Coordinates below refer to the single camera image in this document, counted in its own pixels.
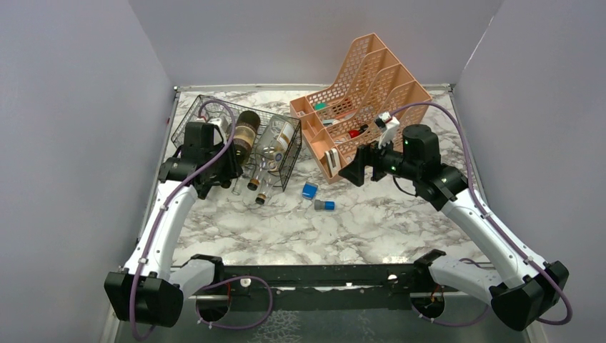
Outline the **clear bottle with cork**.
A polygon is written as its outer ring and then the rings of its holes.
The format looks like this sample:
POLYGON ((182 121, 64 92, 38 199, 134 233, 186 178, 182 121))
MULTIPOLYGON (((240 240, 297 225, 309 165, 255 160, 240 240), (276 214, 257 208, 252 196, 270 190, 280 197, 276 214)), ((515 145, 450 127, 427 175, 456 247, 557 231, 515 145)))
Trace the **clear bottle with cork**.
POLYGON ((258 189, 267 190, 274 186, 276 177, 274 172, 277 171, 277 163, 275 161, 261 161, 256 165, 251 179, 248 181, 247 188, 251 191, 258 189))

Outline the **green wine bottle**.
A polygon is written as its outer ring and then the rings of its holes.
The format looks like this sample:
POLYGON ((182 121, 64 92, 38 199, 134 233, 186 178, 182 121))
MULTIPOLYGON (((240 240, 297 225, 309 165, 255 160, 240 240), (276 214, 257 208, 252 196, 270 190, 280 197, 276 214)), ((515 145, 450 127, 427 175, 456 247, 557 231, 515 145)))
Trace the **green wine bottle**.
POLYGON ((252 110, 246 110, 240 113, 236 121, 229 124, 227 133, 230 134, 232 128, 235 128, 234 138, 230 144, 227 156, 233 163, 244 166, 252 153, 252 147, 257 137, 257 132, 261 124, 259 115, 252 110))

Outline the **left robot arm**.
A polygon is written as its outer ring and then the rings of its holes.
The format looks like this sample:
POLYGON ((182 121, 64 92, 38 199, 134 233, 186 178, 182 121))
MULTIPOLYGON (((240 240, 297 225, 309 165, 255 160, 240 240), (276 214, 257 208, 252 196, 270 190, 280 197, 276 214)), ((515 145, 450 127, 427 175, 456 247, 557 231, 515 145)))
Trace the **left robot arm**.
POLYGON ((220 126, 201 121, 186 125, 178 154, 159 168, 156 199, 139 243, 122 270, 108 273, 104 281, 119 320, 173 327, 186 298, 201 288, 210 294, 222 289, 221 258, 195 254, 172 270, 172 257, 195 201, 214 186, 229 187, 241 173, 220 126))

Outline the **white tape dispenser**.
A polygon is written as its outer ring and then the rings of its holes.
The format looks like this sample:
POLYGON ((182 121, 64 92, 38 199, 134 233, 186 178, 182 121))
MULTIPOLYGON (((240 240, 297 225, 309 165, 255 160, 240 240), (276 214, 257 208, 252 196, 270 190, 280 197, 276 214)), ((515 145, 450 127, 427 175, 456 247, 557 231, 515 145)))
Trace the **white tape dispenser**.
POLYGON ((335 177, 336 175, 338 175, 338 172, 342 168, 338 151, 336 148, 331 148, 329 150, 326 150, 324 155, 327 160, 327 168, 328 168, 329 176, 335 177))

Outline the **red object in organizer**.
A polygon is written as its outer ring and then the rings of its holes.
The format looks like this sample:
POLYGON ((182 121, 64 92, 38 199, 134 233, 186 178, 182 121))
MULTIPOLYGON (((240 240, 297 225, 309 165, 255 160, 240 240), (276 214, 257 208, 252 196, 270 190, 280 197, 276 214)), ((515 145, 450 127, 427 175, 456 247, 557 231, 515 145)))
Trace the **red object in organizer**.
POLYGON ((367 124, 361 125, 358 129, 352 129, 348 131, 348 135, 351 139, 360 136, 368 130, 369 126, 367 124))

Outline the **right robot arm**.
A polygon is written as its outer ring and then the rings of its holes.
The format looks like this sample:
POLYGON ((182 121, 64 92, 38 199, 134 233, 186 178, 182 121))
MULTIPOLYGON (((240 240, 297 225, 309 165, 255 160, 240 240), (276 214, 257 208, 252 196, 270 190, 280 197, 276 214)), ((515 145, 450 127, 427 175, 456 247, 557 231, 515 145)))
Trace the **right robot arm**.
POLYGON ((360 187, 370 166, 374 182, 388 174, 410 180, 417 195, 462 229, 495 268, 473 267, 434 249, 415 261, 414 285, 423 291, 438 284, 453 287, 490 305, 509 328, 526 329, 560 299, 570 275, 567 267, 533 252, 479 201, 463 173, 442 163, 439 139, 428 126, 407 126, 402 138, 402 151, 377 141, 358 146, 339 175, 360 187))

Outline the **black base frame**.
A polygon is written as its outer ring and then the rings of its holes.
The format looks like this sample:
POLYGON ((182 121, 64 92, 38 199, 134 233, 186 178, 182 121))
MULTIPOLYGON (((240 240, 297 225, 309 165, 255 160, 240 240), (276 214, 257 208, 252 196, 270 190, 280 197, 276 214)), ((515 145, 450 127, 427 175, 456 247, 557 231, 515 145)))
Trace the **black base frame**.
POLYGON ((279 311, 409 310, 436 287, 413 264, 227 265, 191 298, 200 323, 240 331, 279 311))

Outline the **peach plastic file organizer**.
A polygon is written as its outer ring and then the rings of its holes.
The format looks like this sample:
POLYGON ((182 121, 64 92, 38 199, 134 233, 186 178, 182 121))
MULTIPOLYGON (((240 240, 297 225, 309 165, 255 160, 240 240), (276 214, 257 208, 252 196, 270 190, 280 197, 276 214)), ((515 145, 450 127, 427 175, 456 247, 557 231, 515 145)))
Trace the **peach plastic file organizer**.
POLYGON ((423 119, 432 97, 376 34, 355 39, 332 85, 290 102, 291 115, 302 123, 302 137, 328 184, 326 150, 336 148, 342 166, 348 165, 360 144, 377 140, 381 131, 374 123, 382 112, 409 108, 396 114, 399 121, 393 138, 394 150, 401 151, 402 130, 423 119), (327 108, 314 110, 326 103, 327 108), (365 133, 351 139, 348 131, 361 125, 365 133))

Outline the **blue stamp block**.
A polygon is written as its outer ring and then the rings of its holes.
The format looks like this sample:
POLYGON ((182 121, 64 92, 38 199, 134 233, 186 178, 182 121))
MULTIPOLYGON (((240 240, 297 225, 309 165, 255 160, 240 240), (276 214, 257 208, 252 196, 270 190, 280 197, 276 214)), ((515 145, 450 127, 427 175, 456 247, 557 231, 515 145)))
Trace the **blue stamp block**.
POLYGON ((302 197, 304 199, 313 200, 317 194, 318 186, 316 184, 306 182, 302 188, 302 197))

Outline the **blue grey cylinder cap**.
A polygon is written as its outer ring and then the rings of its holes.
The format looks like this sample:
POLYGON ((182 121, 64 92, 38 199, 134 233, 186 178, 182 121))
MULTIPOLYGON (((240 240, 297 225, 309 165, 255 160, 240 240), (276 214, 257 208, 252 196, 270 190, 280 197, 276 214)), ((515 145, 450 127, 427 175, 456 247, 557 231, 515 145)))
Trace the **blue grey cylinder cap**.
POLYGON ((319 199, 314 200, 314 209, 316 211, 334 211, 335 203, 332 201, 322 201, 319 199))

